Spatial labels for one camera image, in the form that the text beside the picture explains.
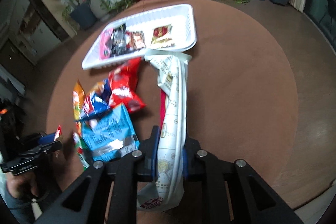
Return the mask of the person's left hand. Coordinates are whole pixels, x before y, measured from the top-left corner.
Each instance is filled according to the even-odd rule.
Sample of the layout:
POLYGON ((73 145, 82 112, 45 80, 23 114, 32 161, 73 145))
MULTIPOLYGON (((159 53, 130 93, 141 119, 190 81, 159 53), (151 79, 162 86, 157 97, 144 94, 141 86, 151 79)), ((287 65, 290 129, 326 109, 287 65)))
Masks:
POLYGON ((38 196, 38 187, 35 174, 26 172, 17 176, 12 173, 6 174, 7 190, 13 198, 21 199, 29 191, 33 196, 38 196))

